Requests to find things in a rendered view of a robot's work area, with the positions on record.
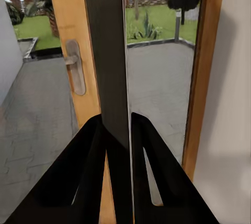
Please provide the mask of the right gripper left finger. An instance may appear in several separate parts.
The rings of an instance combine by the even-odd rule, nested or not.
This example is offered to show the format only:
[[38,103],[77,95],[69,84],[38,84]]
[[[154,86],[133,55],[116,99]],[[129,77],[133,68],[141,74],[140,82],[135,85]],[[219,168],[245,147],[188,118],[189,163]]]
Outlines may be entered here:
[[106,155],[91,117],[4,224],[98,224]]

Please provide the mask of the poster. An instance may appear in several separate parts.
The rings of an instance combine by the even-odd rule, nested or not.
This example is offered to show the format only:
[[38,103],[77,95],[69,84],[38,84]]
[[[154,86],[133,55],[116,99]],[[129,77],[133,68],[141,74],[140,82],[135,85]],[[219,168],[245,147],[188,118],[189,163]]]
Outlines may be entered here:
[[117,224],[134,224],[125,0],[85,0]]

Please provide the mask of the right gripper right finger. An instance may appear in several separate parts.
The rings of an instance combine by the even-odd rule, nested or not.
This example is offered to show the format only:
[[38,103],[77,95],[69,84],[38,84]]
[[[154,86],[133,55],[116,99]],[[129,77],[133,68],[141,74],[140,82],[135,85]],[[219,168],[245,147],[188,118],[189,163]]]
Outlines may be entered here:
[[[143,147],[164,206],[152,204]],[[131,114],[134,224],[220,224],[160,134],[145,116]]]

